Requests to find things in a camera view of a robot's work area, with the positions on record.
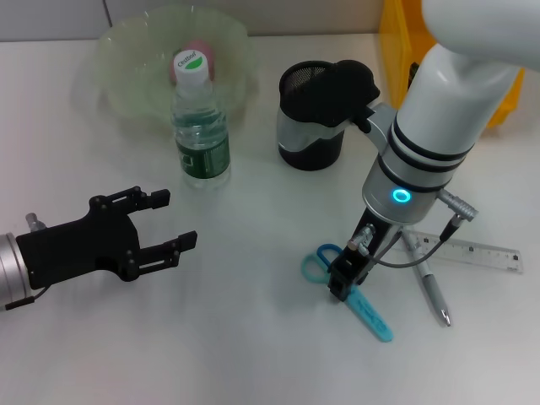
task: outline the white wall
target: white wall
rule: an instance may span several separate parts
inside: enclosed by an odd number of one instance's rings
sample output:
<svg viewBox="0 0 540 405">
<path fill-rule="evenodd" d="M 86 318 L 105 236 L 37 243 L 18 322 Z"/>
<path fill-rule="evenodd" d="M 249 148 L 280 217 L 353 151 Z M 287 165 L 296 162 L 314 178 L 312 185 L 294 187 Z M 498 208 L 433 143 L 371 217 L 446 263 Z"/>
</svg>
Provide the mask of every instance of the white wall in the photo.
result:
<svg viewBox="0 0 540 405">
<path fill-rule="evenodd" d="M 0 41 L 97 38 L 108 28 L 101 0 L 0 0 Z"/>
<path fill-rule="evenodd" d="M 112 23 L 169 3 L 215 7 L 252 35 L 375 32 L 383 0 L 106 0 Z M 103 0 L 0 0 L 0 41 L 98 38 Z"/>
<path fill-rule="evenodd" d="M 252 35 L 376 32 L 383 0 L 106 0 L 113 24 L 169 3 L 215 7 Z"/>
</svg>

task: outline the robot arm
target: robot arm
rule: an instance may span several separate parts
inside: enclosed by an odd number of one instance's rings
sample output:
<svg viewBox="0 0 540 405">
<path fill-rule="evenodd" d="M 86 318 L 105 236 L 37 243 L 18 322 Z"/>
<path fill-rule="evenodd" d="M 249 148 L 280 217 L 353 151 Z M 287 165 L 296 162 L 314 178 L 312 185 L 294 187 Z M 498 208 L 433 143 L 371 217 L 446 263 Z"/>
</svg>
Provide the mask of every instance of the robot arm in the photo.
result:
<svg viewBox="0 0 540 405">
<path fill-rule="evenodd" d="M 540 70 L 534 0 L 424 0 L 439 44 L 425 56 L 399 111 L 374 109 L 368 137 L 379 151 L 364 183 L 367 209 L 330 266 L 328 287 L 344 300 L 374 266 L 393 225 L 416 224 L 444 201 L 456 214 L 447 240 L 476 210 L 445 190 L 514 83 L 517 65 Z"/>
<path fill-rule="evenodd" d="M 90 198 L 89 212 L 67 224 L 46 228 L 29 214 L 31 232 L 0 235 L 0 305 L 6 310 L 31 304 L 32 290 L 108 270 L 122 281 L 178 266 L 180 254 L 197 243 L 195 231 L 161 245 L 141 248 L 128 214 L 169 205 L 170 193 L 147 195 L 134 187 L 111 196 Z"/>
</svg>

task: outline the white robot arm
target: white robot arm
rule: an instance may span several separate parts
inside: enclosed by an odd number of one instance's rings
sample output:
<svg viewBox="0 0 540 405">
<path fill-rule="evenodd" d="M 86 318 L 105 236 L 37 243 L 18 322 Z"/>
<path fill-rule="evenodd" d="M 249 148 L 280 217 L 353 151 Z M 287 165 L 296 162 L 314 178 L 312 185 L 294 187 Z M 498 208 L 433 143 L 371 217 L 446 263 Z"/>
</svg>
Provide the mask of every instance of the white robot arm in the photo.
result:
<svg viewBox="0 0 540 405">
<path fill-rule="evenodd" d="M 422 61 L 400 110 L 379 105 L 369 119 L 367 135 L 379 155 L 362 189 L 367 209 L 330 266 L 328 286 L 340 300 L 380 262 L 374 256 L 392 226 L 417 223 L 436 198 L 456 213 L 441 241 L 474 218 L 476 210 L 444 187 L 519 66 L 540 71 L 538 0 L 424 0 L 423 15 L 439 44 Z"/>
</svg>

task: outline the clear plastic bowl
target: clear plastic bowl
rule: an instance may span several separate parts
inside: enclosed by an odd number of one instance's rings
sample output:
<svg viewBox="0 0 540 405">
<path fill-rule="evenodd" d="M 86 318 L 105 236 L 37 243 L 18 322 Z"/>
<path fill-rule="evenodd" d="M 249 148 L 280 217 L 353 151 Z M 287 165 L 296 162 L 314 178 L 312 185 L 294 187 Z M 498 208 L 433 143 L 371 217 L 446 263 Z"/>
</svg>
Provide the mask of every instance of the clear plastic bowl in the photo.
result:
<svg viewBox="0 0 540 405">
<path fill-rule="evenodd" d="M 213 49 L 214 89 L 227 113 L 242 107 L 256 58 L 246 27 L 212 8 L 171 5 L 125 19 L 98 41 L 94 78 L 112 109 L 126 118 L 154 118 L 170 125 L 174 84 L 169 64 L 192 40 Z"/>
</svg>

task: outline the plastic water bottle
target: plastic water bottle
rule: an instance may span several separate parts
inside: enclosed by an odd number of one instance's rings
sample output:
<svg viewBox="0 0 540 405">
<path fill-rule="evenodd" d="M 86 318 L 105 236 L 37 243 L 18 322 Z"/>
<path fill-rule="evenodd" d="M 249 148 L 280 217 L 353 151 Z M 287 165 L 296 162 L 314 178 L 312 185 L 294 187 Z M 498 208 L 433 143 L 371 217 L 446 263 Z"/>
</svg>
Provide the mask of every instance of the plastic water bottle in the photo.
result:
<svg viewBox="0 0 540 405">
<path fill-rule="evenodd" d="M 174 66 L 172 125 L 184 177 L 196 188 L 214 188 L 230 176 L 230 153 L 227 121 L 214 97 L 208 62 L 199 51 L 182 51 Z"/>
</svg>

